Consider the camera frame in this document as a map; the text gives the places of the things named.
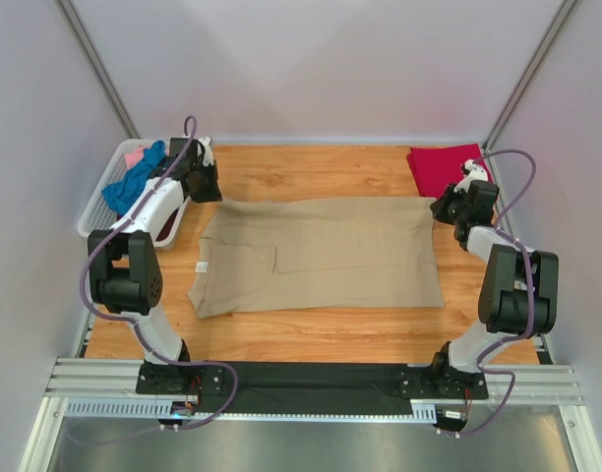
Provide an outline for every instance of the wooden surface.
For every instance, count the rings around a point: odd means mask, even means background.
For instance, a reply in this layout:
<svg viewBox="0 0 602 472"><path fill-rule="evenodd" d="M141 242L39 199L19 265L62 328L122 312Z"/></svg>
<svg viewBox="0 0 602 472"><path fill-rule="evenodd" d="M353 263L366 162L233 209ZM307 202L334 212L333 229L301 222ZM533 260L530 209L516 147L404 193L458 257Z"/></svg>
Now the wooden surface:
<svg viewBox="0 0 602 472"><path fill-rule="evenodd" d="M417 191L408 147L216 147L226 199L293 202L329 197L405 196ZM445 306L428 309L285 310L232 313L198 320L187 291L199 259L199 236L216 204L189 204L170 252L157 252L162 303L192 359L428 363L477 319L485 265L460 249L453 227L435 223L434 249ZM96 322L86 357L141 358L125 324ZM536 364L531 341L498 363Z"/></svg>

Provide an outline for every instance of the gray wall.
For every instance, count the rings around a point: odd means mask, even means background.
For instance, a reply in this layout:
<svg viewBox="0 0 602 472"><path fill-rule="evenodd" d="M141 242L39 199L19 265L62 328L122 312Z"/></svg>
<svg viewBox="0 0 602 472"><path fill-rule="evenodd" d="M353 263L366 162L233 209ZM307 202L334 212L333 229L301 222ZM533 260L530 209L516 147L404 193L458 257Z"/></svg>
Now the gray wall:
<svg viewBox="0 0 602 472"><path fill-rule="evenodd" d="M496 146L509 147L537 159L512 227L526 244L559 254L554 352L574 366L602 447L602 0L581 2ZM514 195L526 166L512 156L498 166Z"/></svg>
<svg viewBox="0 0 602 472"><path fill-rule="evenodd" d="M0 0L0 471L76 341L76 221L123 139L54 4Z"/></svg>
<svg viewBox="0 0 602 472"><path fill-rule="evenodd" d="M75 0L143 136L484 140L561 0Z"/></svg>

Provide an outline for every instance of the laundry basket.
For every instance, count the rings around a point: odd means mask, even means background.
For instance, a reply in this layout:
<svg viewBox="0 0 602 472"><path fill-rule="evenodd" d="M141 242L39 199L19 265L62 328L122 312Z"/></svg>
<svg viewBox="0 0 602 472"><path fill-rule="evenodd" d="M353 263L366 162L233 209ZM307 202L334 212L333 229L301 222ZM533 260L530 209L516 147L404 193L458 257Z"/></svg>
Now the laundry basket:
<svg viewBox="0 0 602 472"><path fill-rule="evenodd" d="M106 170L102 174L100 181L97 183L89 203L83 211L80 221L78 222L78 232L84 238L87 238L94 229L108 229L115 221L117 221L117 214L112 209L109 209L108 205L104 201L102 196L102 190L108 184L113 182L119 182L126 173L126 162L124 161L124 154L133 152L139 146L151 146L157 140L127 140L122 143L111 158L111 161L106 166ZM167 236L160 240L154 241L154 247L163 251L170 251L174 247L176 242L176 236L178 229L185 214L185 208L189 199L178 208L172 227L170 228Z"/></svg>

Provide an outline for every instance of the metal floor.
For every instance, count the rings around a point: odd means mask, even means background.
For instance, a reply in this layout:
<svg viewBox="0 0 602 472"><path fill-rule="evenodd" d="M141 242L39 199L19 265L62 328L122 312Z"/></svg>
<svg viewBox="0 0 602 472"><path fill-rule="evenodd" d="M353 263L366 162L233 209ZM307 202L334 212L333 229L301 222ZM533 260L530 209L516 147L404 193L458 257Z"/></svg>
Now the metal floor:
<svg viewBox="0 0 602 472"><path fill-rule="evenodd" d="M491 414L472 408L477 425ZM69 420L81 441L120 438L152 420ZM50 471L357 472L575 471L556 407L508 407L483 435L454 440L428 425L215 421L191 432L153 433L110 446L63 435Z"/></svg>

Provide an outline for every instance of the red cloth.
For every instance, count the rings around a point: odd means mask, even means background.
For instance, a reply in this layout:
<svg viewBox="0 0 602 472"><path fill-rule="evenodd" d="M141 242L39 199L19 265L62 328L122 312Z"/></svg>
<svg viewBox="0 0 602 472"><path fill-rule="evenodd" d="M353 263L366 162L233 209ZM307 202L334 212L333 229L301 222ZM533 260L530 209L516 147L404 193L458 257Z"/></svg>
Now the red cloth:
<svg viewBox="0 0 602 472"><path fill-rule="evenodd" d="M412 147L408 155L408 165L415 178L421 197L440 198L448 184L457 184L464 177L460 166L465 160L480 157L478 145L454 147ZM491 182L491 173L487 166Z"/></svg>

